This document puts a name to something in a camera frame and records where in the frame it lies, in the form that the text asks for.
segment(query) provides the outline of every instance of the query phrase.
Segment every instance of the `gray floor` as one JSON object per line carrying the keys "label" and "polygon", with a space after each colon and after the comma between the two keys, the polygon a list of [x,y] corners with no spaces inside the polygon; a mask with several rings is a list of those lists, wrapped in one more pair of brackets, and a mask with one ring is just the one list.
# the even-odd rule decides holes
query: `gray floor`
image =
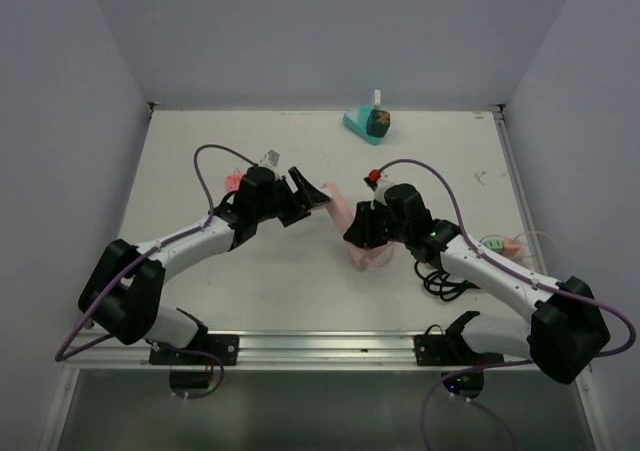
{"label": "gray floor", "polygon": [[[229,371],[219,392],[171,399],[166,371],[81,373],[60,450],[419,450],[424,372]],[[488,375],[479,398],[522,450],[593,450],[574,386],[538,372]],[[427,422],[438,450],[510,450],[484,411],[437,393]]]}

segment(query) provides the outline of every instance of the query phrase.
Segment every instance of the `teal tape dispenser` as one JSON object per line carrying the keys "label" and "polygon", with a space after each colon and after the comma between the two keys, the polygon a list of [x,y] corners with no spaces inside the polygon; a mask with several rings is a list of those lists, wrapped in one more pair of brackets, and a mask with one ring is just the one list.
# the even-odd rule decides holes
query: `teal tape dispenser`
{"label": "teal tape dispenser", "polygon": [[380,90],[376,89],[371,104],[347,111],[342,120],[347,128],[376,146],[389,131],[391,113],[380,109]]}

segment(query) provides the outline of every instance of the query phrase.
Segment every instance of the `gray wall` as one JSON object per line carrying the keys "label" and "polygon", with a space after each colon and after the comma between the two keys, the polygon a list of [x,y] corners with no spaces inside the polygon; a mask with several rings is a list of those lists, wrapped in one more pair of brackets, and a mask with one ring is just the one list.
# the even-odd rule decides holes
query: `gray wall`
{"label": "gray wall", "polygon": [[117,233],[146,105],[95,0],[0,0],[0,449],[32,450],[57,345]]}
{"label": "gray wall", "polygon": [[[575,274],[640,323],[640,0],[568,0],[507,107],[536,226]],[[614,341],[626,332],[609,321]],[[638,449],[640,347],[594,363],[618,450]]]}
{"label": "gray wall", "polygon": [[565,0],[98,0],[149,99],[176,108],[484,108]]}

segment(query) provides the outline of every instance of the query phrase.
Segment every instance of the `red ball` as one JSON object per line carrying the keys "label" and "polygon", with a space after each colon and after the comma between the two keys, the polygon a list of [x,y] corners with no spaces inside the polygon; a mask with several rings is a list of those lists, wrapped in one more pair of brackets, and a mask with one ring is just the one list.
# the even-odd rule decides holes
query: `red ball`
{"label": "red ball", "polygon": [[374,169],[369,173],[369,180],[373,183],[377,183],[381,177],[382,177],[382,173],[377,169]]}

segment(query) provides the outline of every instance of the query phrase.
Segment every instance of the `teal object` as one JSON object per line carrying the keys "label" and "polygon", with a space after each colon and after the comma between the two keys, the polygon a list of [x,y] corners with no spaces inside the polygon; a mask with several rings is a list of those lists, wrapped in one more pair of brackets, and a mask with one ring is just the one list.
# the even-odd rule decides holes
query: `teal object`
{"label": "teal object", "polygon": [[344,113],[342,121],[347,125],[347,128],[356,133],[367,143],[377,146],[382,141],[382,138],[369,136],[367,134],[367,119],[369,119],[369,115],[372,110],[373,106],[370,104],[360,106],[359,108],[352,109]]}

